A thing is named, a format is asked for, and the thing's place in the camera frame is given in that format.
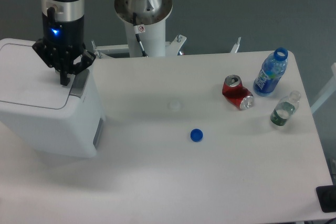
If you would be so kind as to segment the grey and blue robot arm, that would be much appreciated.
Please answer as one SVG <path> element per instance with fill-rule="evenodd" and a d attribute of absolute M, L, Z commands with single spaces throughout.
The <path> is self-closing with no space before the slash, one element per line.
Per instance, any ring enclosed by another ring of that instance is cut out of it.
<path fill-rule="evenodd" d="M 114 0 L 131 57 L 166 55 L 165 22 L 172 8 L 172 0 Z M 66 86 L 71 75 L 83 72 L 95 60 L 84 43 L 85 0 L 41 0 L 41 11 L 43 37 L 33 49 Z"/>

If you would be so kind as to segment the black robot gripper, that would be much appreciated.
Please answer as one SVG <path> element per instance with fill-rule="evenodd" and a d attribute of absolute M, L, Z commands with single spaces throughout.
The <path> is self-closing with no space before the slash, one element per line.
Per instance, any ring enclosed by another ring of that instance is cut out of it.
<path fill-rule="evenodd" d="M 62 86 L 69 84 L 69 74 L 81 73 L 96 59 L 95 54 L 83 47 L 84 20 L 85 17 L 82 16 L 71 22 L 55 21 L 50 26 L 47 16 L 42 14 L 44 36 L 32 48 L 48 67 L 59 73 Z"/>

